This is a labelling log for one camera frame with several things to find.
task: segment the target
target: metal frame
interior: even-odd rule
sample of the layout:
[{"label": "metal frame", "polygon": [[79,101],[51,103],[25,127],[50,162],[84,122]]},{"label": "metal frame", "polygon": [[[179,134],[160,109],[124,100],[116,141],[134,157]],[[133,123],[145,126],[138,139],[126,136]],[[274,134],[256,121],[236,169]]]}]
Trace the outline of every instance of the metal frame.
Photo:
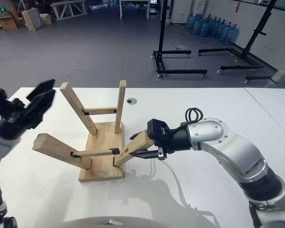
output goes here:
[{"label": "metal frame", "polygon": [[[81,3],[81,7],[82,9],[80,9],[75,3]],[[58,14],[58,11],[56,9],[56,6],[59,5],[64,5],[61,14]],[[72,9],[72,5],[79,11],[81,12],[81,14],[77,14],[74,15],[73,13],[73,9]],[[78,16],[82,16],[82,15],[86,15],[86,7],[85,7],[85,0],[74,0],[74,1],[63,1],[63,2],[54,2],[51,4],[51,7],[53,7],[53,10],[55,12],[56,15],[56,20],[63,20],[63,19],[67,19],[67,18],[74,18],[74,17],[78,17]],[[71,12],[71,16],[69,17],[63,17],[65,14],[66,9],[69,8],[70,12]]]},{"label": "metal frame", "polygon": [[162,44],[163,44],[163,38],[165,35],[165,24],[166,24],[166,16],[167,16],[167,10],[170,7],[168,7],[168,0],[163,0],[163,8],[162,8],[162,16],[161,16],[161,35],[160,35],[160,42],[158,51],[153,51],[153,54],[151,56],[152,59],[155,59],[158,73],[158,78],[162,77],[163,74],[201,74],[201,77],[204,77],[204,75],[207,73],[206,69],[202,70],[167,70],[165,68],[165,65],[162,61],[162,55],[163,54],[185,54],[185,57],[188,57],[188,55],[191,54],[190,50],[186,51],[163,51],[162,50]]},{"label": "metal frame", "polygon": [[26,6],[25,6],[23,0],[20,0],[20,1],[19,1],[18,10],[20,9],[20,5],[21,5],[21,4],[23,5],[24,10],[27,10],[27,8],[26,8]]},{"label": "metal frame", "polygon": [[123,19],[123,1],[144,1],[148,2],[147,7],[147,19],[149,20],[149,14],[150,14],[150,1],[151,0],[119,0],[119,13],[120,13],[120,20]]},{"label": "metal frame", "polygon": [[248,54],[250,52],[251,46],[256,40],[258,34],[261,34],[263,36],[266,36],[267,34],[262,32],[265,24],[267,23],[270,15],[271,15],[271,10],[273,9],[274,5],[276,3],[276,0],[271,0],[265,13],[263,14],[259,24],[257,25],[257,28],[254,30],[253,35],[251,36],[248,44],[246,47],[243,49],[243,51],[240,53],[232,48],[217,48],[217,49],[200,49],[199,50],[199,56],[203,52],[217,52],[217,51],[229,51],[232,55],[237,56],[237,59],[235,62],[237,63],[239,59],[244,60],[246,63],[249,65],[234,65],[234,66],[221,66],[220,69],[217,71],[217,74],[221,74],[222,70],[239,70],[239,69],[258,69],[258,68],[263,68],[264,66],[258,64],[257,62],[253,61],[252,59],[248,58]]}]

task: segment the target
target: black clamp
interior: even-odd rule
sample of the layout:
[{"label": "black clamp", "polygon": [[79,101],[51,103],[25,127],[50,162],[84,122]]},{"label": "black clamp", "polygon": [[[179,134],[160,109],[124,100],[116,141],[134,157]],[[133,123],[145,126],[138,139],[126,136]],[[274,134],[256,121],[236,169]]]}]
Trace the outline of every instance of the black clamp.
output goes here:
[{"label": "black clamp", "polygon": [[83,108],[81,109],[81,111],[83,112],[84,115],[90,115],[90,113],[85,112]]},{"label": "black clamp", "polygon": [[110,149],[112,151],[112,154],[113,155],[117,155],[117,154],[120,154],[120,150],[118,148],[112,148]]},{"label": "black clamp", "polygon": [[74,155],[74,152],[71,152],[71,156],[72,156],[73,158],[82,158],[82,157],[79,156],[79,155]]}]

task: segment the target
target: table surface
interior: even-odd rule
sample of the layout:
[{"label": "table surface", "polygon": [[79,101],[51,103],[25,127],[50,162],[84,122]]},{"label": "table surface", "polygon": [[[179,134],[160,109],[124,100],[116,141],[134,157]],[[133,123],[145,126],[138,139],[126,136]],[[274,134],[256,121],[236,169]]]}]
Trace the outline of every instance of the table surface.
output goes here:
[{"label": "table surface", "polygon": [[246,88],[285,130],[285,89]]},{"label": "table surface", "polygon": [[[21,88],[12,98],[25,100],[31,90]],[[117,104],[118,89],[74,91],[87,108]],[[175,128],[184,121],[187,108],[198,107],[205,117],[224,121],[230,130],[252,141],[285,181],[285,131],[245,89],[129,88],[125,98],[130,97],[137,104],[124,104],[125,144],[131,135],[146,129],[148,120],[164,120]],[[115,115],[92,119],[109,122]],[[165,162],[133,158],[124,165],[123,180],[80,183],[79,168],[31,149],[38,133],[84,150],[88,131],[58,90],[44,121],[26,131],[2,160],[0,181],[8,216],[15,216],[21,228],[54,227],[97,216],[141,217],[173,228],[253,227],[241,188],[206,152],[176,152]]]}]

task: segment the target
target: wooden board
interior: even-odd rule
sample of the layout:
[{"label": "wooden board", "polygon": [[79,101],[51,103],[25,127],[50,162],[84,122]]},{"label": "wooden board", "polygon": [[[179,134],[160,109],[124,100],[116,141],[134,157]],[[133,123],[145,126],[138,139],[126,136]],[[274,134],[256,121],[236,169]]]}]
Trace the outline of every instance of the wooden board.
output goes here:
[{"label": "wooden board", "polygon": [[124,93],[125,88],[127,86],[126,80],[121,80],[119,83],[119,93],[118,93],[118,102],[117,102],[117,114],[115,119],[115,133],[119,133],[119,125],[122,119],[122,113],[123,113],[123,105],[124,105]]},{"label": "wooden board", "polygon": [[91,167],[91,158],[72,157],[71,152],[78,152],[77,150],[46,133],[37,136],[32,149],[79,168],[89,169]]},{"label": "wooden board", "polygon": [[120,166],[133,158],[130,153],[136,150],[148,149],[154,144],[153,140],[149,139],[147,131],[144,130],[138,134],[128,145],[126,145],[119,155],[115,155],[114,166]]},{"label": "wooden board", "polygon": [[65,96],[66,100],[69,102],[71,107],[74,109],[75,113],[78,115],[79,119],[82,121],[82,123],[85,125],[87,130],[92,134],[96,135],[97,127],[92,121],[91,117],[88,115],[84,115],[82,110],[84,110],[84,107],[82,103],[80,102],[79,98],[75,94],[74,90],[70,86],[68,82],[62,83],[60,87],[60,91]]},{"label": "wooden board", "polygon": [[[115,134],[115,122],[96,123],[97,134],[88,135],[85,150],[98,150],[123,147],[123,123],[120,124],[120,133]],[[113,166],[114,155],[94,157],[92,166],[89,170],[80,170],[79,181],[100,181],[122,179],[123,170],[121,167]]]},{"label": "wooden board", "polygon": [[84,113],[89,115],[103,115],[103,114],[115,114],[117,113],[117,107],[106,107],[106,108],[84,108]]},{"label": "wooden board", "polygon": [[106,156],[112,155],[112,150],[104,149],[104,150],[92,150],[92,151],[78,151],[73,153],[73,155],[77,155],[80,157],[96,157],[96,156]]}]

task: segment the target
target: metal bracket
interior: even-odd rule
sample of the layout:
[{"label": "metal bracket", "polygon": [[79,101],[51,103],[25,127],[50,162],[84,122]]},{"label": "metal bracket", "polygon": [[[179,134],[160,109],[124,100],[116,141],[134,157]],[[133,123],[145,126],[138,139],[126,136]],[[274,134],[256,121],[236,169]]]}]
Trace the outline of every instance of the metal bracket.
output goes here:
[{"label": "metal bracket", "polygon": [[74,155],[74,152],[71,152],[71,156],[72,156],[73,158],[82,158],[82,157],[79,156],[79,155]]},{"label": "metal bracket", "polygon": [[120,154],[120,150],[118,148],[110,148],[110,150],[112,151],[113,155]]}]

